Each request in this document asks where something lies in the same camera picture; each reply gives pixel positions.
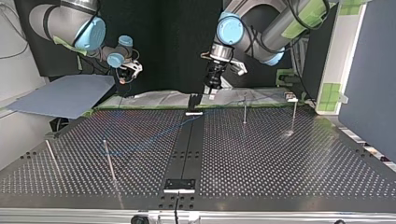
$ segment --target black cable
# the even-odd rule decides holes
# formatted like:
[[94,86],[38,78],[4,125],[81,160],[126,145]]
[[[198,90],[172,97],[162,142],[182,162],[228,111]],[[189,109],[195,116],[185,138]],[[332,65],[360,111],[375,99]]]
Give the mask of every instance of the black cable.
[[100,11],[101,7],[102,7],[102,4],[101,4],[100,0],[98,0],[98,8],[96,9],[95,13],[91,16],[91,18],[87,22],[87,24],[85,24],[84,28],[82,28],[81,32],[79,32],[79,34],[76,36],[76,38],[72,44],[73,47],[76,47],[76,43],[78,42],[78,40],[82,37],[82,35],[85,33],[85,31],[87,31],[88,27],[91,25],[91,23],[95,19],[95,17],[97,17],[99,15],[99,11]]
[[15,58],[15,57],[17,57],[17,56],[20,56],[20,55],[22,55],[22,54],[28,49],[28,47],[29,47],[29,44],[26,43],[25,48],[24,48],[21,52],[16,53],[16,54],[13,54],[13,55],[6,56],[6,57],[0,57],[0,60],[3,60],[3,59],[10,59],[10,58]]
[[175,223],[176,224],[178,224],[177,204],[178,204],[178,199],[177,199],[176,206],[175,206]]
[[128,95],[129,92],[131,92],[131,90],[132,90],[132,82],[129,83],[129,90],[127,92],[125,92],[125,94],[123,94],[123,96],[121,96],[121,100],[120,100],[120,103],[119,103],[118,110],[120,110],[120,108],[121,108],[121,104],[122,104],[123,99],[126,97],[126,95]]
[[103,66],[103,65],[99,62],[99,60],[98,60],[97,58],[95,58],[95,61],[96,61],[96,63],[97,63],[99,66],[101,66],[102,68],[109,69],[109,67]]
[[340,219],[334,222],[334,224],[346,224],[344,220]]
[[[329,16],[329,13],[330,13],[330,4],[329,4],[328,0],[322,0],[322,1],[323,1],[324,6],[326,7],[326,12],[325,12],[325,14],[323,16],[323,21],[325,21],[327,19],[327,17]],[[297,4],[296,10],[294,10],[291,0],[287,0],[287,4],[288,4],[288,7],[289,7],[291,13],[293,14],[294,19],[297,20],[297,22],[300,23],[300,25],[302,25],[305,29],[318,30],[322,26],[323,22],[321,22],[317,26],[309,26],[303,20],[301,20],[300,16],[298,15],[299,14],[299,12],[298,12],[298,5],[299,4]]]
[[266,47],[265,44],[264,44],[264,41],[262,40],[263,35],[262,35],[262,37],[260,38],[260,41],[261,41],[261,42],[259,42],[259,45],[260,45],[260,47],[262,47],[263,49],[267,50],[267,51],[270,52],[270,53],[284,53],[284,52],[287,52],[287,51],[291,50],[292,48],[294,48],[294,46],[297,45],[297,43],[298,43],[298,42],[303,38],[303,36],[305,36],[308,32],[309,32],[308,30],[303,31],[297,38],[291,40],[291,41],[290,41],[291,44],[289,45],[289,47],[286,48],[286,49],[284,49],[284,50],[273,50],[273,49],[269,49],[268,47]]
[[89,60],[83,58],[82,56],[80,56],[79,58],[80,58],[82,61],[84,61],[85,63],[89,64],[89,65],[93,68],[92,73],[94,73],[95,70],[98,70],[98,71],[101,72],[103,75],[107,73],[107,72],[103,71],[102,69],[96,67],[92,62],[90,62]]
[[297,73],[298,78],[300,79],[301,85],[303,86],[304,91],[306,92],[306,95],[308,95],[309,99],[312,101],[314,106],[317,107],[317,103],[315,103],[316,100],[314,98],[312,98],[311,94],[309,94],[309,92],[308,92],[308,90],[307,90],[307,88],[306,88],[306,86],[305,86],[305,84],[303,82],[303,77],[302,77],[302,75],[300,73],[300,70],[298,69],[297,58],[296,58],[295,52],[293,52],[292,55],[293,55],[294,62],[296,64],[296,73]]

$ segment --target robot end effector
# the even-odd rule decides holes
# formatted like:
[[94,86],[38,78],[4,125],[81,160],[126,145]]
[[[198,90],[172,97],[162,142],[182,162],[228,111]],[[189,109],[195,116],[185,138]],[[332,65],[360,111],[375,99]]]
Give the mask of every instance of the robot end effector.
[[86,51],[88,57],[107,61],[116,71],[120,69],[120,83],[128,83],[143,67],[137,59],[132,59],[133,40],[128,35],[120,36],[115,48],[103,46],[106,24],[98,17],[100,7],[99,0],[61,0],[59,6],[35,7],[29,21],[41,37],[50,41],[62,40],[70,49]]

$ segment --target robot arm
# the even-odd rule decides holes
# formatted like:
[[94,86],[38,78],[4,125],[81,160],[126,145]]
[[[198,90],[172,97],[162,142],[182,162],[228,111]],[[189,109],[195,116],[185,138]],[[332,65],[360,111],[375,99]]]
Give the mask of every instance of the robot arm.
[[[310,1],[292,1],[291,6],[296,11],[302,11]],[[257,5],[270,5],[280,12],[262,33],[241,21]],[[293,11],[282,0],[233,0],[220,16],[217,35],[208,58],[208,74],[205,77],[205,84],[209,88],[207,93],[221,89],[220,77],[228,64],[240,76],[247,72],[245,66],[233,58],[234,49],[244,51],[261,63],[271,66],[277,64],[283,57],[285,46],[292,40],[282,34],[294,21]]]
[[39,5],[29,16],[33,30],[41,37],[53,41],[60,39],[71,48],[87,51],[87,56],[97,58],[121,70],[121,84],[128,83],[124,77],[130,74],[131,81],[143,70],[132,59],[133,40],[127,35],[119,38],[115,48],[103,46],[106,24],[98,17],[98,0],[61,0],[59,6]]

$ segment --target green tape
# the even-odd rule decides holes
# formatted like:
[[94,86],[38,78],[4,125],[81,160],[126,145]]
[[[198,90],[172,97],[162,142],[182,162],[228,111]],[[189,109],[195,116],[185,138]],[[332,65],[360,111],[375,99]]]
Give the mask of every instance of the green tape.
[[[335,3],[330,3],[330,7],[335,6]],[[323,0],[311,0],[306,7],[299,13],[300,19],[309,26],[317,26],[323,22],[322,16],[326,13],[326,7]],[[305,28],[299,22],[294,20],[289,27],[283,32],[282,36],[288,39],[294,39]]]
[[334,112],[340,98],[341,84],[324,83],[318,104],[319,111]]
[[286,83],[286,82],[280,80],[280,77],[282,77],[282,76],[294,77],[294,70],[292,68],[277,69],[277,71],[276,71],[276,85],[277,86],[293,86],[292,83]]
[[87,56],[87,50],[85,50],[85,49],[76,49],[76,48],[73,48],[72,46],[70,46],[66,41],[64,41],[64,40],[62,40],[61,38],[59,38],[58,36],[54,36],[53,37],[53,42],[55,43],[55,44],[61,44],[61,45],[63,45],[65,48],[67,48],[67,49],[70,49],[70,50],[72,50],[72,51],[74,51],[74,52],[77,52],[77,53],[80,53],[80,54],[82,54],[82,55],[84,55],[84,56]]
[[366,0],[344,0],[341,4],[340,16],[359,15],[361,12],[361,5],[365,4]]
[[84,114],[82,114],[81,116],[84,118],[89,118],[90,116],[92,116],[92,114],[94,113],[93,109],[87,110],[84,112]]

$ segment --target green sticker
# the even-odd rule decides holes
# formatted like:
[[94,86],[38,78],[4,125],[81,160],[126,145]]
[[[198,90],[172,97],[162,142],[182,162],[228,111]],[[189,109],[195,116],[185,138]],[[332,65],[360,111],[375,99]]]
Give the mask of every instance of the green sticker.
[[60,44],[60,45],[63,45],[65,48],[67,48],[67,49],[70,49],[70,50],[72,50],[72,51],[74,51],[74,52],[77,52],[77,53],[80,53],[80,54],[82,54],[82,55],[84,55],[84,56],[87,56],[87,50],[85,50],[85,49],[76,49],[76,48],[73,48],[72,46],[70,46],[66,41],[64,41],[64,40],[62,40],[61,38],[59,38],[58,36],[54,36],[53,37],[53,42],[55,43],[55,44]]
[[324,83],[318,104],[319,111],[335,111],[340,99],[341,84]]
[[[330,3],[330,7],[335,6],[335,3]],[[299,13],[300,19],[309,26],[317,26],[323,22],[322,16],[326,13],[326,7],[323,0],[311,0],[308,5]],[[288,39],[294,39],[305,28],[294,20],[289,27],[283,32],[282,36]]]
[[341,5],[340,16],[359,15],[361,5],[365,3],[365,0],[344,0]]

